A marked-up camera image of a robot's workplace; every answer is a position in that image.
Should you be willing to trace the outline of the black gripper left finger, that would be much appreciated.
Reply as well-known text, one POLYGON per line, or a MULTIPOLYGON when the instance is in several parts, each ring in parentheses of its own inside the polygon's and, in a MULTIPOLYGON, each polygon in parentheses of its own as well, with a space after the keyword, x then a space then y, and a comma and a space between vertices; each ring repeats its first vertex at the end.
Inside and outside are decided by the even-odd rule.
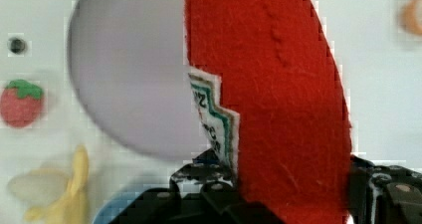
POLYGON ((259 201, 248 202, 231 169, 208 149, 169 178, 143 191, 109 224, 285 224, 259 201))

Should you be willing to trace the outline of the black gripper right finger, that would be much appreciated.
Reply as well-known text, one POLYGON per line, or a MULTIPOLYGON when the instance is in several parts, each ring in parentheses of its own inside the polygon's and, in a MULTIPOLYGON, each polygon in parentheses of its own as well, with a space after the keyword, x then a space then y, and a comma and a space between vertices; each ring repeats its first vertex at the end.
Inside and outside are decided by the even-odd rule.
POLYGON ((421 174, 353 155, 348 211, 354 224, 422 224, 421 174))

